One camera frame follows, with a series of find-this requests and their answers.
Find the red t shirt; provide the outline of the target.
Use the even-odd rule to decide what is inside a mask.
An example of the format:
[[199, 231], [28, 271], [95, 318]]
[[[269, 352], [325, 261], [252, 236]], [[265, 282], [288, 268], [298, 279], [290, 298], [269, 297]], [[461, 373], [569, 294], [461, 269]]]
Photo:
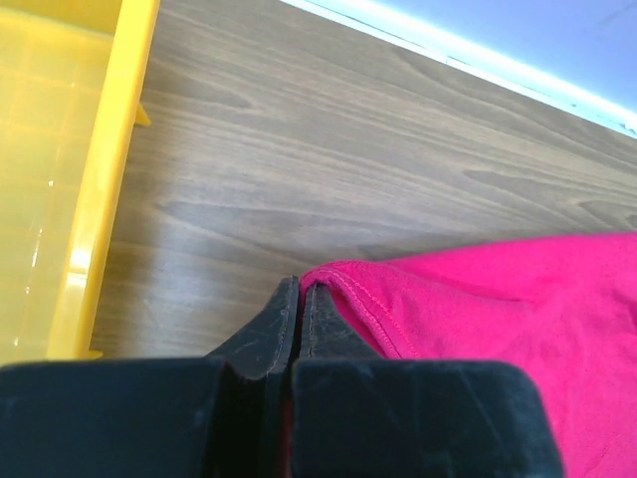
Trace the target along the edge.
[[636, 473], [636, 236], [544, 237], [305, 273], [389, 359], [492, 359], [537, 385], [570, 477]]

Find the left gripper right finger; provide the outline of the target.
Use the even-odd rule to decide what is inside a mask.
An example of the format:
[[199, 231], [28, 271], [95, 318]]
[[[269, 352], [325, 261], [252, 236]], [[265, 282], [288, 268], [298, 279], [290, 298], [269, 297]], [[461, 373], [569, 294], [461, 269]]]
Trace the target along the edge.
[[498, 361], [382, 358], [308, 290], [293, 368], [296, 477], [560, 477], [538, 391]]

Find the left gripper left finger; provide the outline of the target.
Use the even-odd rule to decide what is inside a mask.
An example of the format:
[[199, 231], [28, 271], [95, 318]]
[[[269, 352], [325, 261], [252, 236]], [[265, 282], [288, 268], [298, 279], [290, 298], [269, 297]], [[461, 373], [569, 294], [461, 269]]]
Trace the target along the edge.
[[5, 477], [279, 477], [299, 281], [211, 353], [1, 370]]

